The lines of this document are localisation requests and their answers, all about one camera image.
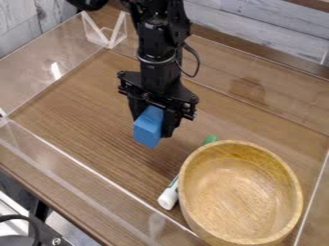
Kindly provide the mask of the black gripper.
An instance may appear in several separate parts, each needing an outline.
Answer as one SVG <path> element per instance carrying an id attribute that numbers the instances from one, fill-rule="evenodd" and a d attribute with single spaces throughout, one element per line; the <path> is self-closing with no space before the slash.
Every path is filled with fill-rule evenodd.
<path id="1" fill-rule="evenodd" d="M 181 54 L 157 59 L 141 57 L 139 71 L 119 71 L 118 92 L 127 97 L 133 119 L 137 120 L 147 106 L 162 110 L 162 137 L 171 137 L 185 118 L 193 120 L 200 98 L 181 81 Z"/>

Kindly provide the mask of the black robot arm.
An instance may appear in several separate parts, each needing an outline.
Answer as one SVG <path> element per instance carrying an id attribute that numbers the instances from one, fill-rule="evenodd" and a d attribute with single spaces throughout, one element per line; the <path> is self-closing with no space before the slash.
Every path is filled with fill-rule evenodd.
<path id="1" fill-rule="evenodd" d="M 170 137 L 184 119 L 196 117 L 200 97 L 184 85 L 182 52 L 192 21 L 182 0 L 119 0 L 130 12 L 138 35 L 138 71 L 121 71 L 118 91 L 127 97 L 134 117 L 147 107 L 163 110 L 161 135 Z"/>

